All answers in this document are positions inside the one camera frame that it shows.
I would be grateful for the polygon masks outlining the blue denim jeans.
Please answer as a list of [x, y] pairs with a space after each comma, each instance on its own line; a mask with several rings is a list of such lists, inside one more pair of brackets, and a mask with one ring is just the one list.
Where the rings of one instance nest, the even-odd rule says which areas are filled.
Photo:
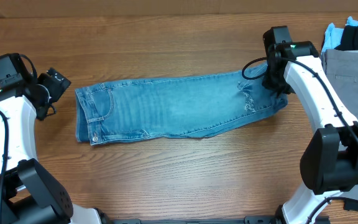
[[155, 138], [209, 138], [273, 116], [286, 95], [244, 72], [98, 83], [75, 90], [76, 139], [92, 146]]

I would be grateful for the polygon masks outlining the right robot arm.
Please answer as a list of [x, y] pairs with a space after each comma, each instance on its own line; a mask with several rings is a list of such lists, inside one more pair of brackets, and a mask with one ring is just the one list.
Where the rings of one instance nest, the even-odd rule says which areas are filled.
[[358, 185], [358, 120], [334, 91], [310, 41], [292, 41], [286, 26], [272, 27], [263, 41], [263, 86], [278, 95], [295, 93], [314, 133], [300, 159], [302, 183], [275, 221], [325, 223], [318, 216], [324, 207]]

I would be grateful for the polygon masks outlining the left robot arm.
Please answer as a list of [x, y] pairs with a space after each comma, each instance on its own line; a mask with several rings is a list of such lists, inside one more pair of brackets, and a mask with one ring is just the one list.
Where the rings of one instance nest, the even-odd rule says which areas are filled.
[[109, 223], [97, 208], [75, 205], [64, 186], [37, 160], [35, 121], [71, 82], [53, 68], [38, 74], [27, 56], [0, 56], [0, 224]]

